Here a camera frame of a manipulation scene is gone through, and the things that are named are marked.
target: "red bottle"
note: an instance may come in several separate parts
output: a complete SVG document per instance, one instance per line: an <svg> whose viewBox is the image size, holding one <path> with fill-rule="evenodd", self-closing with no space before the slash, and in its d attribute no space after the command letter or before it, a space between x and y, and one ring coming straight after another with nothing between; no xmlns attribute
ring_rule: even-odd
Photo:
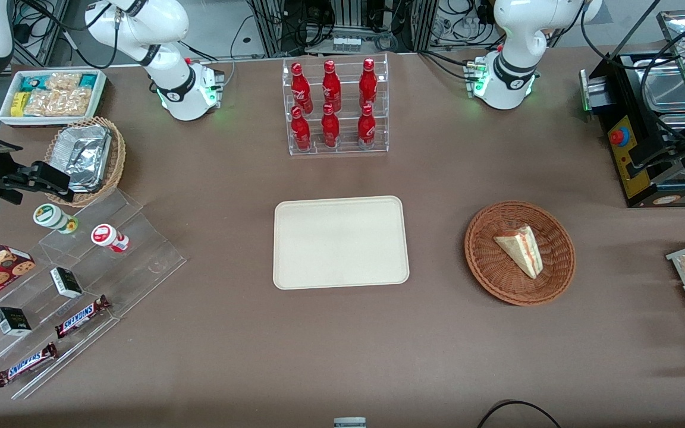
<svg viewBox="0 0 685 428"><path fill-rule="evenodd" d="M372 116L372 105L362 106L359 117L359 147L362 150L369 150L375 146L376 125L377 122Z"/></svg>
<svg viewBox="0 0 685 428"><path fill-rule="evenodd" d="M340 121L335 116L335 109L331 103L324 105L321 129L324 130L324 144L330 149L337 148L337 144L340 143Z"/></svg>
<svg viewBox="0 0 685 428"><path fill-rule="evenodd" d="M364 59L364 73L359 80L359 104L363 108L369 103L373 105L377 100L377 76L375 75L375 60Z"/></svg>
<svg viewBox="0 0 685 428"><path fill-rule="evenodd" d="M310 100L308 79L303 76L303 67L295 62L290 69L293 71L293 98L296 105L303 109L303 113L310 114L313 111L313 102Z"/></svg>
<svg viewBox="0 0 685 428"><path fill-rule="evenodd" d="M324 81L321 82L324 91L324 102L330 103L335 112L343 108L343 93L340 89L340 77L335 71L335 62L327 60L324 62Z"/></svg>
<svg viewBox="0 0 685 428"><path fill-rule="evenodd" d="M307 152L310 150L310 127L308 127L308 122L303 117L303 112L299 106L293 106L291 113L293 114L293 121L290 125L293 128L293 137L296 141L297 150Z"/></svg>

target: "clear acrylic shelf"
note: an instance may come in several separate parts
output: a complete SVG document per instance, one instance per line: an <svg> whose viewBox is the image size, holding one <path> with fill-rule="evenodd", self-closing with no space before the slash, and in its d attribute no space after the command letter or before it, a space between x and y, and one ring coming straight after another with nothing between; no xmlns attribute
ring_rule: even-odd
<svg viewBox="0 0 685 428"><path fill-rule="evenodd" d="M373 117L377 121L375 128L375 141L369 150L359 148L359 117L361 106L359 105L359 79L363 71L364 59L375 60L375 74L377 75L377 100L373 105ZM389 71L387 55L369 56L335 56L335 70L340 77L342 89L342 109L337 112L340 120L340 144L337 148L330 149L323 142L321 130L322 106L324 97L321 82L324 79L324 61L326 58L312 56L285 59L282 65L282 91L285 102L285 122L287 122L287 141L291 155L343 155L343 154L367 154L387 152L389 149ZM310 125L310 143L312 148L309 152L297 150L294 143L293 128L291 128L290 109L294 106L293 74L289 67L294 62L303 66L303 74L310 84L310 99L313 101L313 111L305 115Z"/></svg>
<svg viewBox="0 0 685 428"><path fill-rule="evenodd" d="M114 327L142 298L174 273L185 259L141 213L142 206L120 190L85 207L76 217L79 229L72 235L52 231L30 250L37 269L0 297L0 306L23 309L33 331L25 336L5 336L0 330L0 371L9 369L54 342L59 358L39 365L2 388L11 398L27 398L44 382L102 334ZM95 246L89 234L100 223L109 223L130 238L130 247L114 253ZM49 271L55 266L76 275L84 293L70 299L57 293ZM57 338L54 327L106 295L112 306L69 333Z"/></svg>

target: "small black box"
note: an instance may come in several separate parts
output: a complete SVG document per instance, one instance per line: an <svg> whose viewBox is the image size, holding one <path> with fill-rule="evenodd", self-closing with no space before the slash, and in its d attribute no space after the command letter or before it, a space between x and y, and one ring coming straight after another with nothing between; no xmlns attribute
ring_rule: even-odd
<svg viewBox="0 0 685 428"><path fill-rule="evenodd" d="M30 325L22 309L0 308L0 328L9 336L24 336L30 333Z"/></svg>
<svg viewBox="0 0 685 428"><path fill-rule="evenodd" d="M69 298L79 298L81 293L84 293L81 285L78 284L78 280L76 280L76 275L73 275L73 272L70 270L64 267L56 267L49 271L49 273L52 275L52 282L57 287L57 292L61 295Z"/></svg>

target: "wicker basket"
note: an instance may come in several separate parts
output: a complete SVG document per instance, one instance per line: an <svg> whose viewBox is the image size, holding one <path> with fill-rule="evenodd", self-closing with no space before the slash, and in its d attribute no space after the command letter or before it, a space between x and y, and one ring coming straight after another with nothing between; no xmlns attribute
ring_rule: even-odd
<svg viewBox="0 0 685 428"><path fill-rule="evenodd" d="M543 271L531 279L498 246L494 236L530 225L543 260ZM531 203L506 201L481 209L464 236L464 255L477 281L492 295L511 304L549 303L562 294L576 271L576 251L565 228Z"/></svg>
<svg viewBox="0 0 685 428"><path fill-rule="evenodd" d="M54 203L81 208L87 206L90 202L96 200L105 193L111 192L120 181L120 176L123 174L123 162L125 162L125 141L123 141L123 136L120 135L116 125L103 117L92 117L92 119L79 120L79 122L74 122L73 124L68 125L68 127L88 127L88 125L103 125L103 127L108 128L112 132L111 152L107 157L107 166L102 187L94 193L76 193L73 197L73 202L65 202L59 197L47 194L46 197ZM49 163L49 160L52 157L52 150L55 148L58 135L59 133L52 139L52 144L50 144L49 148L46 150L44 160L47 163Z"/></svg>

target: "brown table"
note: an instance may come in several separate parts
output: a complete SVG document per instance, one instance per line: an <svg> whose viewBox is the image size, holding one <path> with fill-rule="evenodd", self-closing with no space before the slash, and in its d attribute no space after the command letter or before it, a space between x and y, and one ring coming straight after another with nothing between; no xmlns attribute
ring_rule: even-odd
<svg viewBox="0 0 685 428"><path fill-rule="evenodd" d="M664 260L685 247L685 209L625 208L580 108L577 71L597 57L548 52L514 111L468 100L421 57L389 60L391 151L341 159L289 157L281 61L240 63L223 108L196 122L161 109L141 68L108 70L121 188L190 261L31 398L0 390L0 426L466 427L504 398L563 426L685 426L685 295ZM30 162L54 132L0 138ZM405 284L274 287L278 203L374 195L403 201ZM578 251L573 284L546 306L498 301L465 263L473 214L509 199L552 212ZM36 244L44 200L3 204L0 243ZM499 413L493 426L547 426Z"/></svg>

